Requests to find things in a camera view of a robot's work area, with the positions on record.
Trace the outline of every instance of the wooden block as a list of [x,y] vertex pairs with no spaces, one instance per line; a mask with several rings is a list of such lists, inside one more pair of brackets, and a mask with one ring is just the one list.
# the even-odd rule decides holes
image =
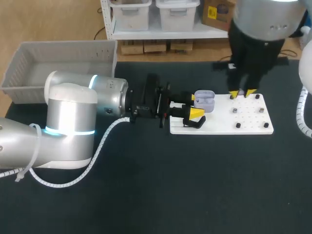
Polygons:
[[193,50],[193,40],[189,39],[178,39],[171,40],[170,51],[176,53],[186,53],[189,54]]
[[143,54],[143,41],[124,40],[121,44],[122,55],[141,55]]
[[165,53],[167,50],[166,40],[145,40],[145,53]]

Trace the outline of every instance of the black mat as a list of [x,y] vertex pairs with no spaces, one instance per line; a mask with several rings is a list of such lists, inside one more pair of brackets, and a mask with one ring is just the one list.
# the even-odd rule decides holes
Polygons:
[[[51,189],[27,174],[0,179],[0,233],[308,234],[312,232],[312,140],[295,122],[298,62],[275,67],[261,89],[271,136],[175,136],[157,120],[123,123],[110,134],[89,175]],[[148,73],[173,91],[227,93],[212,64],[118,63],[130,85]],[[307,120],[312,103],[306,107]],[[45,127],[44,105],[12,105],[7,117]],[[97,118],[96,145],[111,118]],[[68,182],[82,170],[36,170]]]

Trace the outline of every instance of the plastic storage bin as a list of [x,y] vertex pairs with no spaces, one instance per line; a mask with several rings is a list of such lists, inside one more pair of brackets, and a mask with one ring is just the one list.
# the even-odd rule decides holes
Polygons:
[[0,90],[16,104],[45,103],[44,84],[53,71],[114,77],[117,41],[23,42]]
[[193,30],[196,7],[200,0],[156,0],[160,9],[161,28],[165,32]]
[[116,19],[116,27],[120,31],[148,30],[148,12],[152,0],[142,0],[139,4],[115,4],[110,2]]

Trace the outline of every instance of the white spiral cable wrap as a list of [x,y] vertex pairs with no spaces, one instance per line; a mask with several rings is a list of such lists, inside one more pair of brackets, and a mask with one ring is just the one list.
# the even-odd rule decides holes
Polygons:
[[97,157],[98,157],[98,154],[99,152],[101,151],[102,147],[103,147],[103,144],[108,136],[108,134],[110,133],[110,131],[119,123],[122,123],[122,122],[130,122],[130,118],[128,117],[124,117],[124,118],[120,118],[120,119],[117,119],[116,121],[114,121],[109,127],[108,129],[106,130],[106,132],[104,133],[104,136],[102,137],[102,140],[100,142],[100,144],[98,145],[97,147],[97,151],[96,153],[94,154],[89,166],[87,167],[87,169],[81,174],[81,176],[79,176],[77,179],[74,179],[73,181],[71,182],[68,182],[68,183],[65,183],[65,184],[52,184],[52,183],[49,183],[47,181],[44,181],[43,179],[41,179],[35,172],[34,170],[31,168],[29,170],[29,172],[31,173],[31,175],[33,176],[33,178],[35,178],[36,181],[38,181],[39,183],[45,185],[45,186],[48,186],[48,187],[51,187],[51,188],[66,188],[66,187],[70,187],[74,184],[77,184],[79,181],[81,181],[88,173],[89,171],[91,170],[91,168],[93,167]]
[[[68,182],[68,183],[65,183],[65,184],[53,184],[53,183],[49,183],[47,181],[44,181],[43,179],[41,179],[35,172],[32,168],[29,169],[29,172],[31,173],[31,175],[33,176],[33,178],[38,181],[39,183],[45,185],[45,186],[48,186],[48,187],[51,187],[51,188],[66,188],[66,187],[70,187],[74,184],[77,184],[79,181],[81,181],[88,173],[89,171],[91,170],[91,168],[93,167],[98,155],[99,155],[99,152],[101,151],[102,147],[103,147],[103,144],[107,138],[107,136],[109,135],[109,133],[111,132],[111,130],[119,123],[122,123],[122,122],[130,122],[130,118],[129,117],[124,117],[124,118],[120,118],[120,119],[117,119],[116,121],[114,121],[109,127],[108,129],[106,130],[106,132],[104,133],[104,136],[102,137],[101,139],[101,142],[99,143],[98,147],[97,147],[97,151],[96,153],[94,154],[90,164],[88,165],[87,169],[81,174],[81,176],[79,176],[77,179],[74,179],[73,181],[71,182]],[[31,162],[29,163],[29,165],[34,162],[33,159],[36,160],[38,154],[36,155],[36,150],[34,152],[34,155],[32,157],[32,160]],[[5,176],[9,176],[9,175],[13,175],[13,174],[16,174],[16,173],[19,173],[19,172],[22,172],[23,171],[23,168],[17,168],[17,169],[14,169],[14,170],[10,170],[10,171],[7,171],[7,172],[4,172],[4,173],[0,173],[0,178],[2,177],[5,177]]]
[[303,132],[303,134],[312,138],[312,130],[306,125],[304,121],[304,107],[306,105],[308,94],[309,92],[303,86],[301,93],[300,93],[298,105],[297,105],[296,121],[297,121],[298,127]]
[[35,150],[34,150],[34,153],[33,153],[33,156],[31,158],[30,162],[28,163],[28,165],[25,168],[17,168],[14,170],[10,170],[7,172],[0,173],[0,178],[18,173],[18,176],[17,176],[15,182],[19,182],[21,179],[24,178],[24,175],[26,174],[26,172],[28,172],[31,169],[31,167],[33,166],[33,164],[35,163],[35,161],[38,157],[38,153],[39,153],[42,133],[41,133],[41,128],[39,127],[39,125],[32,123],[29,126],[35,127],[36,131],[37,131],[37,142],[36,142]]

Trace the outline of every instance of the black cable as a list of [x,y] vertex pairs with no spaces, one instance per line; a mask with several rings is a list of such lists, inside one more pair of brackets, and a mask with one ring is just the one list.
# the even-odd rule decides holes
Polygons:
[[95,40],[95,39],[97,38],[97,35],[98,35],[101,31],[103,31],[103,29],[105,29],[105,26],[102,27],[100,30],[98,30],[98,32],[97,32],[96,35],[94,36],[93,40]]
[[289,56],[289,57],[291,57],[291,58],[296,58],[296,57],[298,57],[298,54],[295,52],[295,51],[293,51],[293,50],[288,50],[288,49],[286,49],[286,50],[281,50],[281,52],[279,52],[281,55],[286,55],[286,56]]
[[230,58],[231,56],[225,56],[219,59],[219,62],[223,61],[224,59]]
[[[298,54],[293,51],[293,50],[288,50],[288,49],[285,49],[285,50],[281,50],[281,52],[279,52],[281,55],[286,55],[286,56],[289,56],[291,58],[296,58],[298,57]],[[218,61],[221,62],[227,58],[230,58],[231,56],[225,56],[225,57],[222,57],[220,58]]]
[[[98,12],[99,14],[101,14],[101,13],[102,13],[102,8],[100,7],[100,8],[97,10],[97,12]],[[104,28],[105,28],[105,26],[102,27],[100,30],[98,30],[98,32],[97,32],[96,35],[94,36],[93,40],[95,40],[95,39],[97,38],[97,35],[98,35],[101,31],[103,31]]]

